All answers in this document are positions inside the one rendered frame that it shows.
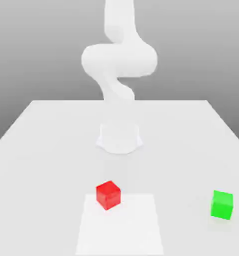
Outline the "small red cube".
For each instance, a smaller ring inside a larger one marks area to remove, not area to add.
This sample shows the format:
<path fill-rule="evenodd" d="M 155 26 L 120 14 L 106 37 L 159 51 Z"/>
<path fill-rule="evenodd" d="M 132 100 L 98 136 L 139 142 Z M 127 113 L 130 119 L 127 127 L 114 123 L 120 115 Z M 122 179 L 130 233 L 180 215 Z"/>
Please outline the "small red cube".
<path fill-rule="evenodd" d="M 107 211 L 121 203 L 121 189 L 111 180 L 96 187 L 96 200 Z"/>

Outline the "small green cube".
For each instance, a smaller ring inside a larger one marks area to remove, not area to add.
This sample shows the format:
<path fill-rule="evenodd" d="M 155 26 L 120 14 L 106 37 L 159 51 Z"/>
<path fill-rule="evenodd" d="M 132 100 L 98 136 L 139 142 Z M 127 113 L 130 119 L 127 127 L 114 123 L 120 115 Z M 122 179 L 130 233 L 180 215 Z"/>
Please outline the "small green cube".
<path fill-rule="evenodd" d="M 234 197 L 232 193 L 214 190 L 210 215 L 212 217 L 230 220 L 234 208 Z"/>

